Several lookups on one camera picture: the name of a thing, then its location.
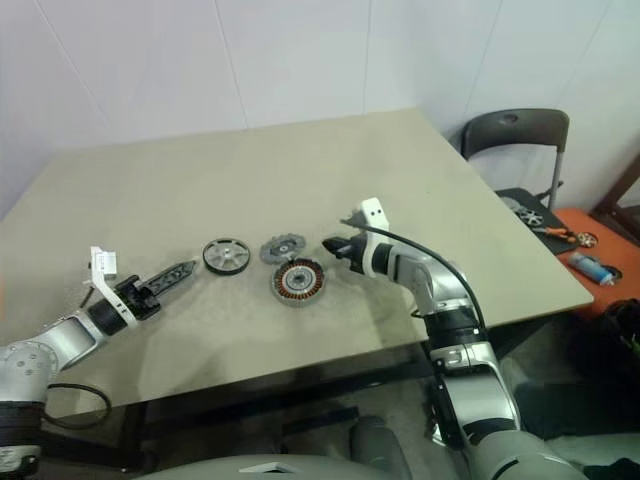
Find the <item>black cable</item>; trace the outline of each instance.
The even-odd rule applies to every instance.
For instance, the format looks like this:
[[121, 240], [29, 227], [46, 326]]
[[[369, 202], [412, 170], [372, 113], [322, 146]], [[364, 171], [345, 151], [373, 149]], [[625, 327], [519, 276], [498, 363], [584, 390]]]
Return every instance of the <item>black cable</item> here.
[[94, 291], [95, 291], [95, 288], [93, 286], [89, 287], [89, 291], [87, 292], [87, 294], [82, 299], [82, 302], [80, 302], [80, 308], [84, 308], [87, 305], [87, 303], [89, 302], [89, 299], [91, 298], [91, 295], [93, 295]]
[[98, 390], [97, 388], [89, 387], [87, 385], [81, 385], [79, 383], [52, 383], [51, 385], [49, 385], [48, 388], [50, 390], [54, 388], [66, 388], [69, 390], [84, 390], [85, 392], [93, 393], [94, 395], [100, 397], [100, 399], [104, 402], [104, 406], [105, 406], [104, 415], [102, 415], [100, 418], [98, 418], [97, 420], [93, 420], [91, 422], [81, 423], [81, 424], [67, 423], [63, 420], [60, 420], [59, 418], [53, 418], [45, 411], [42, 415], [43, 418], [47, 422], [49, 422], [51, 425], [55, 425], [56, 427], [64, 428], [67, 430], [86, 430], [88, 428], [97, 427], [98, 425], [102, 425], [104, 422], [107, 421], [107, 419], [109, 418], [113, 410], [113, 407], [111, 406], [111, 400], [109, 400], [109, 397], [107, 396], [107, 394], [101, 390]]
[[414, 242], [412, 240], [409, 240], [408, 238], [402, 237], [402, 236], [397, 235], [395, 233], [387, 232], [386, 230], [381, 230], [379, 228], [370, 227], [369, 225], [361, 225], [359, 223], [352, 222], [351, 220], [340, 220], [340, 223], [343, 223], [345, 225], [349, 225], [350, 227], [353, 227], [353, 228], [358, 228], [360, 230], [366, 230], [367, 232], [377, 233], [379, 235], [383, 235], [383, 236], [391, 238], [393, 240], [397, 240], [398, 242], [402, 242], [405, 245], [409, 245], [410, 247], [413, 247], [413, 248], [415, 248], [417, 250], [420, 250], [421, 252], [426, 253], [427, 255], [435, 258], [447, 270], [449, 270], [453, 274], [453, 276], [456, 277], [458, 279], [458, 281], [462, 284], [462, 286], [466, 290], [467, 294], [469, 295], [469, 298], [471, 299], [471, 303], [473, 303], [473, 308], [475, 309], [476, 314], [478, 315], [478, 323], [480, 324], [480, 326], [484, 330], [487, 329], [487, 327], [486, 327], [486, 325], [484, 323], [484, 315], [482, 315], [482, 310], [480, 309], [480, 303], [478, 302], [478, 299], [476, 298], [475, 293], [473, 293], [473, 290], [471, 289], [471, 286], [465, 280], [465, 278], [460, 274], [460, 272], [458, 272], [458, 270], [456, 270], [456, 268], [453, 265], [451, 265], [447, 260], [442, 258], [441, 255], [439, 255], [438, 253], [434, 252], [430, 248], [424, 247], [424, 246], [420, 245], [419, 243], [416, 243], [416, 242]]

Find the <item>pulley wheel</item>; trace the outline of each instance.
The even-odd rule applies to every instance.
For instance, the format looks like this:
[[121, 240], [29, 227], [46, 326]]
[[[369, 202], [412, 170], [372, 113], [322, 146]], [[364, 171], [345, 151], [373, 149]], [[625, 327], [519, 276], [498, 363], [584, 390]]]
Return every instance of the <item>pulley wheel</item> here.
[[249, 247], [234, 238], [214, 240], [202, 251], [204, 264], [216, 275], [236, 275], [247, 268], [250, 258]]

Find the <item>gear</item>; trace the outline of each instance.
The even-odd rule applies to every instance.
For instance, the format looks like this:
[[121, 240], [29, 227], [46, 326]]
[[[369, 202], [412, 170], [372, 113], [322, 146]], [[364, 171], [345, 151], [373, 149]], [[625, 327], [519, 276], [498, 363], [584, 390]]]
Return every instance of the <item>gear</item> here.
[[273, 274], [271, 289], [289, 307], [304, 307], [316, 301], [324, 290], [322, 267], [306, 258], [289, 261]]
[[525, 208], [517, 211], [516, 215], [518, 215], [518, 217], [520, 217], [520, 220], [522, 220], [530, 227], [539, 227], [544, 222], [542, 215], [535, 212], [534, 210], [528, 210]]
[[279, 265], [297, 257], [306, 243], [304, 237], [293, 233], [273, 237], [260, 248], [260, 258], [269, 265]]
[[578, 237], [578, 243], [584, 248], [593, 248], [598, 245], [598, 237], [593, 233], [580, 232], [576, 235]]

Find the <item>chair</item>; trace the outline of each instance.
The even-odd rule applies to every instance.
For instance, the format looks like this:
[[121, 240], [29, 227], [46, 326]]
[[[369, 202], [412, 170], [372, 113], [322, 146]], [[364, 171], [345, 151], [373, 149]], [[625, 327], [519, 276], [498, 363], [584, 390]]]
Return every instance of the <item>chair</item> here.
[[[560, 182], [560, 169], [569, 131], [569, 117], [560, 110], [546, 108], [518, 108], [486, 113], [470, 120], [462, 130], [460, 153], [470, 160], [476, 153], [500, 145], [534, 144], [556, 147], [556, 162], [551, 187], [532, 195], [522, 188], [497, 191], [500, 197], [516, 200], [528, 210], [542, 216], [546, 227], [562, 228], [565, 225], [552, 213]], [[549, 196], [548, 207], [541, 200]], [[575, 245], [563, 240], [537, 234], [538, 238], [555, 255], [573, 250]]]
[[462, 156], [469, 160], [476, 153], [500, 145], [554, 145], [556, 163], [549, 189], [549, 210], [553, 210], [560, 180], [562, 156], [569, 132], [569, 116], [548, 108], [517, 108], [486, 113], [469, 121], [462, 131]]

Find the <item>beige tabletop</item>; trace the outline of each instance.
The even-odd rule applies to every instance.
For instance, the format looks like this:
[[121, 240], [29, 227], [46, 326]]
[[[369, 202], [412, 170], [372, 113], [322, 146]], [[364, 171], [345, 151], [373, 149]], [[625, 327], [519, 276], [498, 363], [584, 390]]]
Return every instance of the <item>beige tabletop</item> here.
[[[243, 273], [219, 277], [200, 264], [188, 288], [161, 298], [161, 313], [59, 380], [98, 386], [122, 405], [422, 340], [410, 296], [349, 272], [320, 245], [355, 234], [338, 220], [372, 196], [392, 231], [466, 273], [488, 326], [592, 301], [429, 122], [405, 110], [59, 155], [0, 227], [0, 338], [32, 336], [77, 308], [91, 245], [117, 252], [119, 278], [145, 278], [235, 237], [253, 252]], [[328, 278], [303, 309], [273, 297], [274, 267], [258, 255], [289, 232], [306, 238], [304, 256]], [[56, 396], [48, 408], [93, 405]]]

